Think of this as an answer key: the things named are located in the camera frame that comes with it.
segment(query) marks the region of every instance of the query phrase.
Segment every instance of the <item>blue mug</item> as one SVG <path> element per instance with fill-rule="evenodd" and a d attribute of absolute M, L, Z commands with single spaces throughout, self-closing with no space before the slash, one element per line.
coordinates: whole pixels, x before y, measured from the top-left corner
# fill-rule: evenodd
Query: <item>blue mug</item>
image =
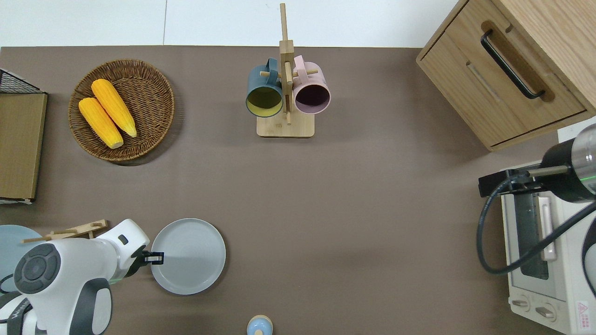
<path fill-rule="evenodd" d="M 269 58 L 266 65 L 259 65 L 250 71 L 249 88 L 246 94 L 246 108 L 258 117 L 271 117 L 283 106 L 281 79 L 278 78 L 277 60 Z"/>

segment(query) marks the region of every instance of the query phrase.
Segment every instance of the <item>toaster oven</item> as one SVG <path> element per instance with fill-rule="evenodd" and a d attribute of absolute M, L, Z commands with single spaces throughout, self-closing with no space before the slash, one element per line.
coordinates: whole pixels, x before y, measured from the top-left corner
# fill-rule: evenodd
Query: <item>toaster oven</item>
<path fill-rule="evenodd" d="M 563 201 L 549 191 L 506 194 L 501 204 L 508 263 L 586 206 Z M 596 334 L 596 299 L 582 268 L 582 243 L 594 216 L 581 220 L 508 274 L 508 301 L 514 313 L 564 334 Z"/>

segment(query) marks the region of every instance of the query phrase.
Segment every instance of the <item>oven knob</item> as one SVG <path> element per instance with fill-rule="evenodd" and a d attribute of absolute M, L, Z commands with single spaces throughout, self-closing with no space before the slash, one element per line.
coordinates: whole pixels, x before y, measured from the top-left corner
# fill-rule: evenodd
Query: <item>oven knob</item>
<path fill-rule="evenodd" d="M 530 310 L 530 302 L 528 301 L 526 296 L 520 296 L 518 299 L 509 297 L 509 304 L 511 306 L 517 306 L 519 308 L 522 308 L 526 312 Z"/>
<path fill-rule="evenodd" d="M 545 317 L 548 321 L 555 321 L 557 319 L 557 314 L 555 313 L 554 307 L 547 303 L 545 306 L 536 307 L 536 313 Z"/>

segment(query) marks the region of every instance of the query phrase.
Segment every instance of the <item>round plate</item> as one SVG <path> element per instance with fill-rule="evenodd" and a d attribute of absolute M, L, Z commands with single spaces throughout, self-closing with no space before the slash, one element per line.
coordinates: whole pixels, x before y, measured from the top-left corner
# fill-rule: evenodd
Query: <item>round plate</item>
<path fill-rule="evenodd" d="M 224 270 L 224 239 L 200 219 L 180 219 L 157 234 L 151 251 L 163 252 L 163 264 L 151 272 L 166 290 L 194 294 L 211 286 Z"/>
<path fill-rule="evenodd" d="M 110 149 L 91 129 L 79 110 L 79 101 L 93 97 L 91 83 L 109 80 L 135 121 L 137 136 L 120 131 L 124 144 Z M 114 60 L 96 67 L 75 87 L 69 103 L 69 125 L 74 138 L 90 155 L 111 162 L 139 158 L 166 136 L 174 117 L 174 93 L 159 70 L 141 60 Z"/>
<path fill-rule="evenodd" d="M 21 243 L 26 238 L 41 237 L 37 232 L 27 227 L 18 225 L 0 225 L 0 280 L 14 272 L 21 258 L 33 247 L 44 243 L 44 241 Z M 0 287 L 4 291 L 16 291 L 12 278 L 2 283 Z"/>

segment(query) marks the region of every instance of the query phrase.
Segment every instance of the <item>white wall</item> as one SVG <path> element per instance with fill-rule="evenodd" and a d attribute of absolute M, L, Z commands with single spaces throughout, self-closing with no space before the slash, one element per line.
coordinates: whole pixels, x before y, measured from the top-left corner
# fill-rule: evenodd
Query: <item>white wall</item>
<path fill-rule="evenodd" d="M 296 46 L 422 47 L 457 0 L 286 0 Z M 269 0 L 0 0 L 0 46 L 269 45 Z"/>

